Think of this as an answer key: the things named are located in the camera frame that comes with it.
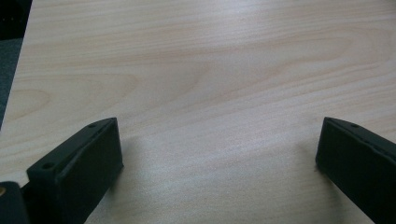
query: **black plastic bracket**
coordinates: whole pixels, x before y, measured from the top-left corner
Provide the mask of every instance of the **black plastic bracket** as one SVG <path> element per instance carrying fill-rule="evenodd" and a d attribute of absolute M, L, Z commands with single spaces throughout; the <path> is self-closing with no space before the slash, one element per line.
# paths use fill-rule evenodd
<path fill-rule="evenodd" d="M 122 167 L 117 120 L 92 123 L 32 165 L 21 190 L 0 183 L 0 223 L 84 223 Z"/>
<path fill-rule="evenodd" d="M 319 170 L 375 223 L 396 223 L 396 145 L 361 126 L 325 118 Z"/>

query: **black clamp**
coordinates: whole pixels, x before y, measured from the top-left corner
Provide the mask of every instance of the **black clamp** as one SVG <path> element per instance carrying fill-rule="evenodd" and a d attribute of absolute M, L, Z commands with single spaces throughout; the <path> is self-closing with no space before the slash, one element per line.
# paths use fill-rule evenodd
<path fill-rule="evenodd" d="M 27 169 L 23 188 L 0 183 L 0 223 L 84 223 L 122 167 L 117 120 L 92 123 Z"/>
<path fill-rule="evenodd" d="M 375 223 L 396 223 L 396 145 L 361 126 L 325 118 L 317 166 Z"/>

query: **screw hole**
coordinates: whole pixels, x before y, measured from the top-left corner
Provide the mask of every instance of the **screw hole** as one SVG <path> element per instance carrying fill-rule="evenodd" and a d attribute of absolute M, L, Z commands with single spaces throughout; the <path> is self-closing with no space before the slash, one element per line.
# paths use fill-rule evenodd
<path fill-rule="evenodd" d="M 44 170 L 48 170 L 48 169 L 52 168 L 54 165 L 55 165 L 55 163 L 53 163 L 53 162 L 47 162 L 47 163 L 45 163 L 45 164 L 42 166 L 42 168 L 43 168 Z"/>

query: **wood grain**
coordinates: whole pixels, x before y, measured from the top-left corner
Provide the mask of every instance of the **wood grain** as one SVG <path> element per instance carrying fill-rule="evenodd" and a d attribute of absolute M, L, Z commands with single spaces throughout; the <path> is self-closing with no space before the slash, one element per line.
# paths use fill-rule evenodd
<path fill-rule="evenodd" d="M 316 170 L 325 116 L 396 141 L 390 0 L 36 0 L 0 181 L 117 117 L 125 169 L 87 223 L 371 223 Z"/>

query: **light wood surface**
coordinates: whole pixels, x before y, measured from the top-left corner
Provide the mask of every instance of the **light wood surface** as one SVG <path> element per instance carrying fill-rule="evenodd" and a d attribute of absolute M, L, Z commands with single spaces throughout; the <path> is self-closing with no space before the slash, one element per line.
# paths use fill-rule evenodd
<path fill-rule="evenodd" d="M 396 141 L 392 0 L 35 0 L 0 181 L 117 117 L 87 223 L 371 223 L 315 167 L 321 122 Z"/>

